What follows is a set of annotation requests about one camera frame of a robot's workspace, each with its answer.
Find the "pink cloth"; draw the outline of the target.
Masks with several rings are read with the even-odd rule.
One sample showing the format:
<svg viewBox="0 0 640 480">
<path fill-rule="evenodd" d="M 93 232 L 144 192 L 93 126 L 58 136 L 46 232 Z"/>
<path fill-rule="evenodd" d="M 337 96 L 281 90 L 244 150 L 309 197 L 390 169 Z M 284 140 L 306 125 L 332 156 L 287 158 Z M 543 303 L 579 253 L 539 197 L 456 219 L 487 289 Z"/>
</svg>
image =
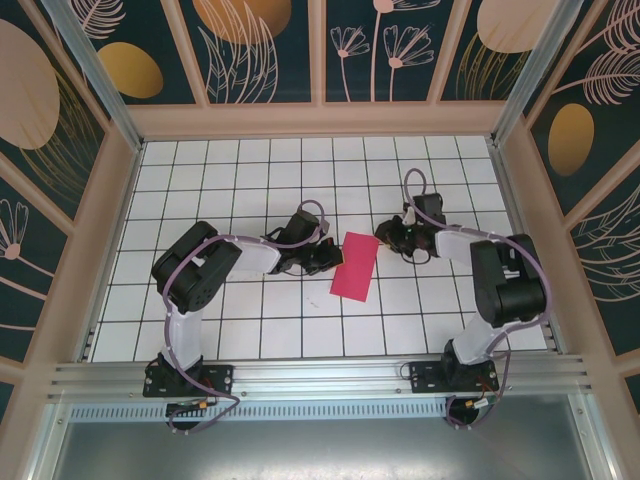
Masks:
<svg viewBox="0 0 640 480">
<path fill-rule="evenodd" d="M 373 277 L 379 240 L 372 235 L 347 232 L 342 245 L 343 263 L 336 269 L 330 294 L 365 302 Z"/>
</svg>

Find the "grey metal sheet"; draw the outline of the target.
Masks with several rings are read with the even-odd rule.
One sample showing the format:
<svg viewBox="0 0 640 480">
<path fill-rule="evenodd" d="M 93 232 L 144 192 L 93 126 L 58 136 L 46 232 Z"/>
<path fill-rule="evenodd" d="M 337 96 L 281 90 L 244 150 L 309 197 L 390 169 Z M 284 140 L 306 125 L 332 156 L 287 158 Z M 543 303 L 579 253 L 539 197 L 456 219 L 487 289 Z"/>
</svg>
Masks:
<svg viewBox="0 0 640 480">
<path fill-rule="evenodd" d="M 611 480 L 564 418 L 456 431 L 443 421 L 222 422 L 194 436 L 158 423 L 79 423 L 30 480 Z"/>
</svg>

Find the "aluminium table side rail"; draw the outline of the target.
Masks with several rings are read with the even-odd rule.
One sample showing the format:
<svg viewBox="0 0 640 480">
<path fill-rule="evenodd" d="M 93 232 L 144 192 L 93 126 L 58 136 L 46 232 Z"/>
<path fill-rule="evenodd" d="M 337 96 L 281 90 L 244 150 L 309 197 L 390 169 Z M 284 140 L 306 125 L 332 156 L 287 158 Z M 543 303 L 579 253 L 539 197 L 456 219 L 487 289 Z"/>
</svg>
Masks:
<svg viewBox="0 0 640 480">
<path fill-rule="evenodd" d="M 106 215 L 102 216 L 102 219 L 108 219 L 109 222 L 104 242 L 100 244 L 101 249 L 98 249 L 99 244 L 97 242 L 92 243 L 89 249 L 92 253 L 100 253 L 100 263 L 84 310 L 82 329 L 79 332 L 80 336 L 74 350 L 73 361 L 75 363 L 86 362 L 88 352 L 94 344 L 95 332 L 103 316 L 103 304 L 108 294 L 109 283 L 114 274 L 145 149 L 146 144 L 142 143 L 141 147 L 131 156 L 129 166 L 125 171 L 126 176 L 117 191 L 118 195 L 113 195 L 114 205 L 111 217 L 108 219 Z"/>
<path fill-rule="evenodd" d="M 511 185 L 511 179 L 505 161 L 505 155 L 502 153 L 500 146 L 497 145 L 495 141 L 488 139 L 487 142 L 489 155 L 492 160 L 496 176 L 499 180 L 503 199 L 507 204 L 507 211 L 509 213 L 509 218 L 512 226 L 515 228 L 519 228 L 519 233 L 525 233 L 526 225 L 524 222 L 524 216 L 521 213 L 515 189 Z M 535 257 L 531 252 L 529 252 L 524 246 L 518 243 L 512 243 L 512 245 L 513 248 L 521 254 L 525 264 L 530 265 L 531 268 L 538 274 L 538 279 L 541 283 L 542 291 L 544 294 L 545 307 L 544 310 L 540 314 L 538 314 L 534 320 L 526 323 L 511 324 L 510 326 L 508 326 L 505 331 L 501 333 L 490 344 L 490 347 L 496 346 L 499 341 L 501 341 L 503 338 L 506 338 L 513 332 L 532 328 L 542 323 L 549 323 L 553 315 L 553 292 L 549 278 L 546 275 L 539 259 Z"/>
</svg>

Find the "aluminium mounting rail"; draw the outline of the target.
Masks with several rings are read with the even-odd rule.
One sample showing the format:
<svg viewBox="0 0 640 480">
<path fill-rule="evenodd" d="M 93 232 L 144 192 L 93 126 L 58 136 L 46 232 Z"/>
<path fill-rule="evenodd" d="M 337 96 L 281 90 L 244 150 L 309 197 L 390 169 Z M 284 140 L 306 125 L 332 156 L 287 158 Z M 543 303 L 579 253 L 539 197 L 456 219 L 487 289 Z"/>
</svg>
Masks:
<svg viewBox="0 0 640 480">
<path fill-rule="evenodd" d="M 231 360 L 232 393 L 246 400 L 325 400 L 408 397 L 408 364 L 436 355 L 337 357 L 303 360 Z M 57 365 L 45 387 L 57 402 L 141 401 L 144 362 Z M 573 394 L 592 389 L 578 355 L 515 352 L 500 383 L 507 395 Z"/>
</svg>

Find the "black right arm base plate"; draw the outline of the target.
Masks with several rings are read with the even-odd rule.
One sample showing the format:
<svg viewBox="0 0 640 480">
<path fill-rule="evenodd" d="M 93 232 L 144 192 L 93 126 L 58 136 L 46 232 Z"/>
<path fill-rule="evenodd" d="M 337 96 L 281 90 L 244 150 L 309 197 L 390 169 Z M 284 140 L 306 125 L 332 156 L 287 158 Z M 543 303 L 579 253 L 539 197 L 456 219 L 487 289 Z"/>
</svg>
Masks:
<svg viewBox="0 0 640 480">
<path fill-rule="evenodd" d="M 413 393 L 479 393 L 500 388 L 495 364 L 445 366 L 441 361 L 409 363 L 409 381 Z"/>
</svg>

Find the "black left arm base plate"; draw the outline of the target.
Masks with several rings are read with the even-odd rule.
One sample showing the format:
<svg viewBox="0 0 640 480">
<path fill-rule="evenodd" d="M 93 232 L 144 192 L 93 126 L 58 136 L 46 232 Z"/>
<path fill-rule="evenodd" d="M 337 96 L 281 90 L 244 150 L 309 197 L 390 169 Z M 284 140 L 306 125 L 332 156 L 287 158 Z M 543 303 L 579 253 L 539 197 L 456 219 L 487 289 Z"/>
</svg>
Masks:
<svg viewBox="0 0 640 480">
<path fill-rule="evenodd" d="M 208 389 L 230 394 L 233 386 L 231 365 L 194 366 L 187 374 Z M 145 369 L 142 395 L 145 398 L 204 397 L 205 390 L 193 385 L 171 366 L 150 366 Z"/>
</svg>

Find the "aluminium frame post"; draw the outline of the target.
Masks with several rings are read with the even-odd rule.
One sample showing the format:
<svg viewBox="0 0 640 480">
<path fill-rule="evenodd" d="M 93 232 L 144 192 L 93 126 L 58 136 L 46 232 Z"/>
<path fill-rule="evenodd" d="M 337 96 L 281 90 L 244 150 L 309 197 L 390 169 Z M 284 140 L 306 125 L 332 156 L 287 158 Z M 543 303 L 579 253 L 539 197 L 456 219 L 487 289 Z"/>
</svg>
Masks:
<svg viewBox="0 0 640 480">
<path fill-rule="evenodd" d="M 91 41 L 82 31 L 71 7 L 66 0 L 41 1 L 127 144 L 135 153 L 139 153 L 143 138 L 138 132 L 121 95 L 103 67 Z"/>
<path fill-rule="evenodd" d="M 513 130 L 574 25 L 583 2 L 584 0 L 557 1 L 491 131 L 490 145 L 493 148 L 499 149 Z"/>
</svg>

